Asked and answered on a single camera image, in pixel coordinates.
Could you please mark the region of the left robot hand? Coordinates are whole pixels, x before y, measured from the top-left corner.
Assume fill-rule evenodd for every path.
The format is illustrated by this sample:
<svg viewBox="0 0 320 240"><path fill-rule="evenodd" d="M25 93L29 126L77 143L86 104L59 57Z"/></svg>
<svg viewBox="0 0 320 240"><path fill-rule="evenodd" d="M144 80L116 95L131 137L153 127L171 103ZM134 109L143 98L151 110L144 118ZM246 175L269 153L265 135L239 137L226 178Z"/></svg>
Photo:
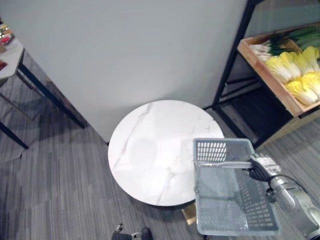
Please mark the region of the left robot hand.
<svg viewBox="0 0 320 240"><path fill-rule="evenodd" d="M148 227L135 233L123 233L124 225L119 223L113 231L111 240L153 240L153 234Z"/></svg>

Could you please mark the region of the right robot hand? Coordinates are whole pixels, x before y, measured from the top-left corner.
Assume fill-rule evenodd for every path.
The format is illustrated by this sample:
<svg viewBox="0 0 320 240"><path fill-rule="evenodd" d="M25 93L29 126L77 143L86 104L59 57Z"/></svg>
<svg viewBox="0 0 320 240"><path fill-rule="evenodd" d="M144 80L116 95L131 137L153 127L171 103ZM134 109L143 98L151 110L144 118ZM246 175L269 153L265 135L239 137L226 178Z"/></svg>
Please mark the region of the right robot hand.
<svg viewBox="0 0 320 240"><path fill-rule="evenodd" d="M269 156L255 153L249 157L248 175L260 182L269 182L281 173L281 167Z"/></svg>

